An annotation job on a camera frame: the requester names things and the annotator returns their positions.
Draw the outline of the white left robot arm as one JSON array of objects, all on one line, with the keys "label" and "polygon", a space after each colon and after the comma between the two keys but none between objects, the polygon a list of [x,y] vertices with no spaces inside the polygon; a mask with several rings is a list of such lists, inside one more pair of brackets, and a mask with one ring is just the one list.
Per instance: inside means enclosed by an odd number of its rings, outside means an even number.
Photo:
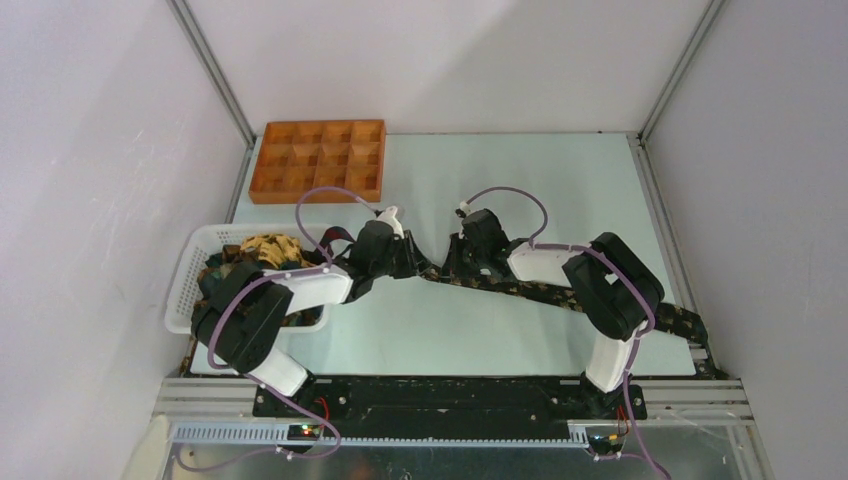
[{"label": "white left robot arm", "polygon": [[299,417],[314,408],[316,390],[313,374],[275,345],[285,319],[352,303],[379,278],[419,276],[432,264],[410,231],[384,220],[368,221],[357,236],[331,228],[313,251],[290,237],[276,244],[280,253],[240,249],[207,270],[190,332],[206,346],[212,367],[270,389]]}]

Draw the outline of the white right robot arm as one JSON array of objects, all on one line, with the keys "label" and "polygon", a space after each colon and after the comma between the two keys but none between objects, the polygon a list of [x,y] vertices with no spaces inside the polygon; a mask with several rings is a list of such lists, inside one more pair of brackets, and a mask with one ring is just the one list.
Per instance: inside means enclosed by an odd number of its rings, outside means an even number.
[{"label": "white right robot arm", "polygon": [[653,330],[664,289],[616,234],[587,245],[535,243],[507,237],[489,209],[456,212],[461,230],[451,238],[440,280],[503,293],[585,314],[597,334],[581,392],[585,411],[606,418],[622,403],[619,386],[639,340]]}]

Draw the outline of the black gold floral tie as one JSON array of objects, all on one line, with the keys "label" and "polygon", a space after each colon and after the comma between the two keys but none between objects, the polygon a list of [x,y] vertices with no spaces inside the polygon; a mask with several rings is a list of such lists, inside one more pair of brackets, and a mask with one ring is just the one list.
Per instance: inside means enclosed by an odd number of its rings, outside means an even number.
[{"label": "black gold floral tie", "polygon": [[[433,266],[425,269],[420,277],[426,281],[439,284],[500,293],[578,313],[585,312],[570,287],[547,285],[539,282],[494,281],[483,275],[465,278],[445,276],[439,268]],[[700,315],[691,310],[675,304],[660,303],[655,311],[655,319],[654,329],[656,331],[670,333],[704,347],[708,344],[708,332],[704,322]]]}]

